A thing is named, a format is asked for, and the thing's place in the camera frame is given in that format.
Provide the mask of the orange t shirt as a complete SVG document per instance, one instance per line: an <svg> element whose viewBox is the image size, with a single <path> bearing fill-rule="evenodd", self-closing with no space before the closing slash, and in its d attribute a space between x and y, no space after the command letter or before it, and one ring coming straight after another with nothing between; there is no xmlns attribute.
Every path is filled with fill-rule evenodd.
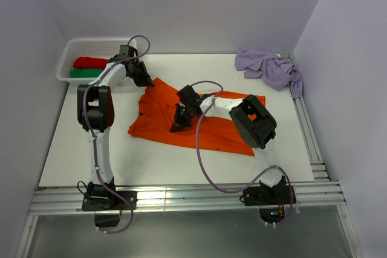
<svg viewBox="0 0 387 258"><path fill-rule="evenodd" d="M138 117L130 125L128 134L133 137L173 146L196 148L195 129L198 118L192 127L179 132L171 132L178 90L162 79L155 79L155 86L146 88L138 101ZM232 121L206 115L200 126L200 149L237 153L253 156L253 149L243 142Z"/></svg>

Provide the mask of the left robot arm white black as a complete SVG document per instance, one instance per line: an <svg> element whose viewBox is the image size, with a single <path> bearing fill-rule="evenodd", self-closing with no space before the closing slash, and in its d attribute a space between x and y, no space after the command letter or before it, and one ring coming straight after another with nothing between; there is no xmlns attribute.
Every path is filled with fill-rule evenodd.
<svg viewBox="0 0 387 258"><path fill-rule="evenodd" d="M138 87L155 85L144 62L133 57L108 60L95 80L77 88L77 120L86 132L91 155L85 199L104 209L111 209L118 200L123 200L115 189L109 160L109 134L115 118L112 90L126 77L133 79Z"/></svg>

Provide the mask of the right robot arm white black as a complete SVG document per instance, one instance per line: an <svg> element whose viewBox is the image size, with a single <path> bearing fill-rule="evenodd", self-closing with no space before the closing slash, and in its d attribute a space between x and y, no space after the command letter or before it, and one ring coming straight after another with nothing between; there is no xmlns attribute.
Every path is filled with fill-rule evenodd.
<svg viewBox="0 0 387 258"><path fill-rule="evenodd" d="M210 94L200 96L196 92L179 92L177 96L180 102L177 104L171 132L190 128L192 119L198 118L195 128L196 152L200 169L209 184L223 193L238 193L247 191L258 181L263 200L270 204L277 202L290 182L287 174L278 165L276 156L274 139L277 122L262 102L254 95L230 99ZM255 158L264 166L264 170L245 187L238 190L222 189L207 174L200 152L200 127L205 117L232 121L242 141L253 149Z"/></svg>

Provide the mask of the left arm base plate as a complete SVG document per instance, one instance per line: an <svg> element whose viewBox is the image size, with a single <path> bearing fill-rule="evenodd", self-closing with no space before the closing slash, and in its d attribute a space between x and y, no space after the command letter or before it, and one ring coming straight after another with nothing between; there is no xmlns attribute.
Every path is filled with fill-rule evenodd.
<svg viewBox="0 0 387 258"><path fill-rule="evenodd" d="M90 198L84 197L82 202L82 211L122 211L122 210L135 210L137 203L137 192L136 191L119 191L118 194L124 198L127 202L125 203L116 195L111 196L92 196Z"/></svg>

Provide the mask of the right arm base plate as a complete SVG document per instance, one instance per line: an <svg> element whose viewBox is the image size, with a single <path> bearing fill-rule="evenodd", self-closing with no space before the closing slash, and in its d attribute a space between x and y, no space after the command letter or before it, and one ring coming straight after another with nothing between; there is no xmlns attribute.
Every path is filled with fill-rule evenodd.
<svg viewBox="0 0 387 258"><path fill-rule="evenodd" d="M282 189L279 193L274 193L270 188L265 187L249 187L243 191L239 200L245 206L260 206L260 205L290 205L291 200L296 203L296 195L291 196L289 187Z"/></svg>

